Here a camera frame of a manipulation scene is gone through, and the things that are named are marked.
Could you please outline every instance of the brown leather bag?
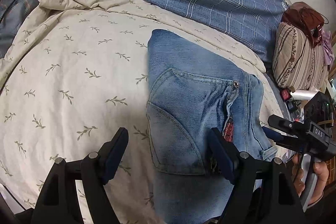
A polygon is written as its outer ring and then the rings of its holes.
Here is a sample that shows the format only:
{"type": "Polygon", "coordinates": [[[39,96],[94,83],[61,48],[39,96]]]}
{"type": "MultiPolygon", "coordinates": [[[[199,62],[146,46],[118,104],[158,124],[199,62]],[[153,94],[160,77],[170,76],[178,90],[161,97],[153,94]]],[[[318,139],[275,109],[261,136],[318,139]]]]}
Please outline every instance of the brown leather bag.
{"type": "Polygon", "coordinates": [[[324,19],[321,14],[304,2],[293,3],[283,14],[281,21],[299,28],[315,47],[321,41],[324,19]]]}

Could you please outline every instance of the device handle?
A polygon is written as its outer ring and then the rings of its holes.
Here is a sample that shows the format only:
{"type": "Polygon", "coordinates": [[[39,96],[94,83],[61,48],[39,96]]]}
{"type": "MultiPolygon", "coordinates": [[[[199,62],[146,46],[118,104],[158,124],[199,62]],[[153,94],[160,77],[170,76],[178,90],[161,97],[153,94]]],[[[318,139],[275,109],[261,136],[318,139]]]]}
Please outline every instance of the device handle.
{"type": "Polygon", "coordinates": [[[307,173],[307,177],[305,179],[305,188],[300,196],[300,201],[301,201],[301,205],[302,205],[302,209],[305,212],[307,210],[308,207],[308,203],[314,193],[315,187],[316,187],[316,183],[318,180],[317,175],[314,173],[313,170],[313,165],[315,162],[320,161],[319,159],[315,158],[315,157],[311,157],[310,158],[310,163],[309,163],[309,168],[308,168],[308,173],[307,173]]]}

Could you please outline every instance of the hand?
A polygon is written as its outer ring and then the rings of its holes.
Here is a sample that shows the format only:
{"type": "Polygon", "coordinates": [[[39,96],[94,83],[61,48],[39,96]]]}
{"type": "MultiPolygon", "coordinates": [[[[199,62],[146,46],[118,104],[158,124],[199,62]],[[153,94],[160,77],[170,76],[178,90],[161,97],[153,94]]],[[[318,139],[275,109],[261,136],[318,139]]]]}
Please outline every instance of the hand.
{"type": "MultiPolygon", "coordinates": [[[[296,171],[298,169],[299,155],[296,154],[293,157],[292,160],[293,160],[293,163],[294,163],[294,166],[293,166],[293,169],[292,169],[292,174],[293,174],[292,179],[294,179],[296,171]]],[[[321,162],[314,163],[313,169],[314,169],[315,174],[318,177],[318,180],[317,180],[317,183],[316,183],[314,193],[311,196],[311,199],[310,199],[308,205],[316,202],[322,196],[324,187],[326,186],[327,179],[329,177],[329,170],[328,170],[327,164],[325,162],[321,161],[321,162]]],[[[297,178],[294,182],[294,187],[295,187],[296,192],[299,196],[301,195],[301,193],[305,189],[305,183],[301,181],[301,179],[303,178],[303,175],[304,175],[303,170],[300,169],[299,174],[298,174],[298,176],[297,176],[297,178]]]]}

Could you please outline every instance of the screw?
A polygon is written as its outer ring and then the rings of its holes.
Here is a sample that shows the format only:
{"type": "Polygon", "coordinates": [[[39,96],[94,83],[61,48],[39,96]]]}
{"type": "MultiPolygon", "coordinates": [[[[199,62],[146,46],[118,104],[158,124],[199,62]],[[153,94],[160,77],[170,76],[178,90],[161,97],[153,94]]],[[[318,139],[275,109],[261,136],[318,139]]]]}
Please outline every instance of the screw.
{"type": "Polygon", "coordinates": [[[240,152],[239,155],[243,158],[243,159],[247,159],[249,157],[248,153],[246,152],[240,152]]]}
{"type": "Polygon", "coordinates": [[[276,164],[282,164],[282,160],[280,158],[274,158],[274,162],[276,164]]]}
{"type": "Polygon", "coordinates": [[[95,159],[95,158],[97,158],[98,157],[98,153],[97,152],[91,152],[90,154],[89,154],[89,158],[91,158],[91,159],[95,159]]]}
{"type": "Polygon", "coordinates": [[[58,157],[58,158],[55,159],[55,163],[60,164],[62,162],[62,160],[63,160],[63,158],[58,157]]]}

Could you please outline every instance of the striped pillow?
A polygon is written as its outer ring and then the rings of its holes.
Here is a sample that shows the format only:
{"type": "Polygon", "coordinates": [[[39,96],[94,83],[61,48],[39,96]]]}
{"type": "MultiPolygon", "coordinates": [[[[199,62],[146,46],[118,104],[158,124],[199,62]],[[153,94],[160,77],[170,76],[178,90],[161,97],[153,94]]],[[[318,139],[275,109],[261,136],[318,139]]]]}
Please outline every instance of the striped pillow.
{"type": "Polygon", "coordinates": [[[322,46],[313,48],[300,29],[285,22],[281,22],[277,30],[272,68],[281,88],[319,89],[328,76],[322,46]]]}

